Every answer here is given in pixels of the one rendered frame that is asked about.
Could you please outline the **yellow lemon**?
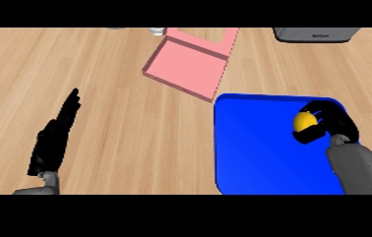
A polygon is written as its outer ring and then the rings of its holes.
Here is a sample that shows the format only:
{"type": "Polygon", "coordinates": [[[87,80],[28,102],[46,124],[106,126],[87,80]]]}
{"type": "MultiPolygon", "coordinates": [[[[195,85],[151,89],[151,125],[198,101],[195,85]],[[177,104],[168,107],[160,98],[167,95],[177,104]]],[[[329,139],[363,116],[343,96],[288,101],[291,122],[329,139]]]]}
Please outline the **yellow lemon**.
{"type": "Polygon", "coordinates": [[[294,118],[294,131],[301,132],[310,126],[318,125],[319,121],[310,112],[300,112],[294,118]]]}

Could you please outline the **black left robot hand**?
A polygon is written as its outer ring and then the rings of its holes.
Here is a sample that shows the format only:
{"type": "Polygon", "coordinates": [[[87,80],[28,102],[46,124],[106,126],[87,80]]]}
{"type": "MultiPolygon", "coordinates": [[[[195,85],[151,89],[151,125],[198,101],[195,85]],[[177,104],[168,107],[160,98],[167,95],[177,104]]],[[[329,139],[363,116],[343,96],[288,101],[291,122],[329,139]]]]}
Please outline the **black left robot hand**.
{"type": "Polygon", "coordinates": [[[78,89],[74,89],[61,106],[56,118],[47,122],[44,129],[39,132],[28,169],[30,176],[39,176],[46,171],[56,172],[59,169],[80,106],[78,89]]]}

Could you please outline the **pink cardboard box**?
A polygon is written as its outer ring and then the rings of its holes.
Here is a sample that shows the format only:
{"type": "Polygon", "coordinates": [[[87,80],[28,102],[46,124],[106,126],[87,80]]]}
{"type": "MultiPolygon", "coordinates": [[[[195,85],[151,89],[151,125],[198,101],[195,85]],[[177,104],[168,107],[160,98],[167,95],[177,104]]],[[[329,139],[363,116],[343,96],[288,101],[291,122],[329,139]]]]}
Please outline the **pink cardboard box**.
{"type": "Polygon", "coordinates": [[[214,100],[229,63],[238,28],[226,28],[220,43],[167,28],[142,74],[199,97],[214,100]]]}

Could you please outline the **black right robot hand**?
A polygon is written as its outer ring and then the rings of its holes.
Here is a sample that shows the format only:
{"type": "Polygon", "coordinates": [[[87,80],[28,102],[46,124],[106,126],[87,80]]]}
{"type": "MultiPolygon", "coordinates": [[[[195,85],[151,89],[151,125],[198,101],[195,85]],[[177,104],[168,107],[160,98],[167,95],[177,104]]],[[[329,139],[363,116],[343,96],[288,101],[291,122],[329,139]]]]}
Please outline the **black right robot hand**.
{"type": "Polygon", "coordinates": [[[307,144],[325,135],[346,136],[346,142],[354,144],[359,142],[359,130],[356,124],[341,108],[341,106],[328,100],[313,100],[300,109],[300,116],[309,116],[316,124],[306,125],[301,129],[294,128],[294,138],[301,144],[307,144]]]}

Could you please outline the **blue tray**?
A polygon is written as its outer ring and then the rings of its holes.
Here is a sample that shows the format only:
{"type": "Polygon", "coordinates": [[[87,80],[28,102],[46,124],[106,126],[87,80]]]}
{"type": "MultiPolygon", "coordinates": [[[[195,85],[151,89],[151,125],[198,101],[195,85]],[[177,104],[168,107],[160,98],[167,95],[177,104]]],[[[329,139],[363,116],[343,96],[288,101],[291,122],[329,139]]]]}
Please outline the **blue tray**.
{"type": "Polygon", "coordinates": [[[304,145],[294,117],[312,96],[225,93],[214,104],[216,184],[226,195],[340,195],[326,148],[304,145]]]}

